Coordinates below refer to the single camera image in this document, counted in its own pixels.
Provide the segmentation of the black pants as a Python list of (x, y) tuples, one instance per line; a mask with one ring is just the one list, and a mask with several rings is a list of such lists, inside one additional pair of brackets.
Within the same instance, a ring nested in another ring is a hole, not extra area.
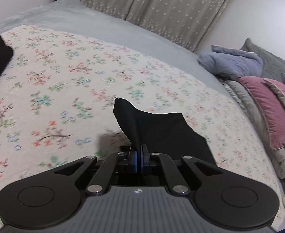
[(193, 156), (216, 164), (206, 139), (196, 133), (181, 113), (152, 114), (141, 111), (123, 98), (114, 102), (114, 116), (132, 149), (147, 146), (149, 153), (163, 153), (173, 160)]

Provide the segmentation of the floral white bed sheet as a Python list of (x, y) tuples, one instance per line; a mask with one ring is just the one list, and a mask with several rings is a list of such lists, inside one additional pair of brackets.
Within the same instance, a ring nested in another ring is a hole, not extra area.
[(150, 113), (182, 113), (207, 140), (219, 167), (265, 183), (282, 197), (250, 121), (200, 75), (121, 45), (34, 25), (15, 27), (2, 38), (14, 56), (0, 78), (0, 190), (127, 145), (113, 115), (120, 97)]

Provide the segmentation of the blue-grey crumpled blanket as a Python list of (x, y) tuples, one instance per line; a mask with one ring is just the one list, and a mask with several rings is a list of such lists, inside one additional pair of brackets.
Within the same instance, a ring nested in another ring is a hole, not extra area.
[(255, 53), (213, 45), (211, 52), (198, 55), (199, 64), (211, 74), (232, 81), (245, 76), (259, 77), (262, 59)]

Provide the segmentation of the pink velvet pillow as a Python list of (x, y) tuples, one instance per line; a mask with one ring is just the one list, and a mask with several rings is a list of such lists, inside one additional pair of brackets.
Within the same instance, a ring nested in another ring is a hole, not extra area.
[(246, 76), (239, 78), (268, 125), (271, 149), (285, 146), (285, 84), (269, 78)]

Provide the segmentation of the grey folded quilt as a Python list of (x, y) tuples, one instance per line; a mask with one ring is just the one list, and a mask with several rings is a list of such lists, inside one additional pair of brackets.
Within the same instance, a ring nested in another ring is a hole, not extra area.
[(268, 134), (268, 125), (259, 106), (251, 97), (247, 89), (239, 81), (220, 80), (230, 95), (237, 101), (240, 108), (254, 126), (279, 178), (285, 178), (285, 146), (280, 149), (271, 149)]

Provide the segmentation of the grey star-patterned curtain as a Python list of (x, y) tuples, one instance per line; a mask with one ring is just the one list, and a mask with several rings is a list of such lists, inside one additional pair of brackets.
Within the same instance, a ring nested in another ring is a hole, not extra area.
[(79, 0), (196, 52), (230, 0)]

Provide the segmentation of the grey pillow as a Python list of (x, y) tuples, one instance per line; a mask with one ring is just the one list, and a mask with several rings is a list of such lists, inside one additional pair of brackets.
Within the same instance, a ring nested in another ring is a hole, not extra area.
[(261, 77), (274, 79), (285, 84), (285, 60), (255, 45), (247, 38), (241, 50), (257, 54), (263, 61)]

